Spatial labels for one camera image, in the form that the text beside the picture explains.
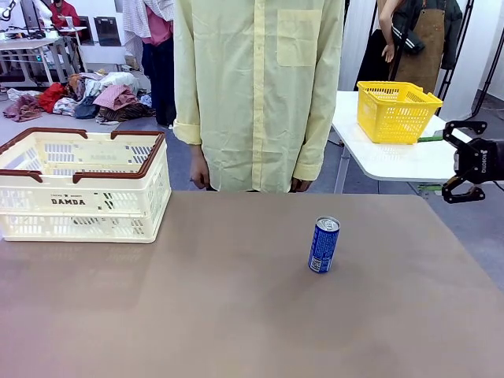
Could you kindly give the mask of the person's right hand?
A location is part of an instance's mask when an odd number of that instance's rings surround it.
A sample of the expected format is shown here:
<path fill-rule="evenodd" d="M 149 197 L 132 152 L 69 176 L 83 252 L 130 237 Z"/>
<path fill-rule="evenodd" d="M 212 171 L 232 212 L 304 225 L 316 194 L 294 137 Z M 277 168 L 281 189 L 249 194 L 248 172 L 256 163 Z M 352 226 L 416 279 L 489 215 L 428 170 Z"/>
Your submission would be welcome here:
<path fill-rule="evenodd" d="M 191 158 L 191 182 L 198 189 L 209 187 L 209 170 L 203 156 L 193 156 Z"/>

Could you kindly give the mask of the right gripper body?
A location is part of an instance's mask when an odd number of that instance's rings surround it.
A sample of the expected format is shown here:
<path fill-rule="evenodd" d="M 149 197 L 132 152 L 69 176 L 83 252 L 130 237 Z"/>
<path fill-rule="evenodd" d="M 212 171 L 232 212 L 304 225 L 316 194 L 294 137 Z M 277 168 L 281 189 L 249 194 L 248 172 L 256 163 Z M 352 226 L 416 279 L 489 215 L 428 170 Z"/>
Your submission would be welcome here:
<path fill-rule="evenodd" d="M 456 176 L 470 183 L 503 181 L 503 141 L 475 138 L 454 153 Z"/>

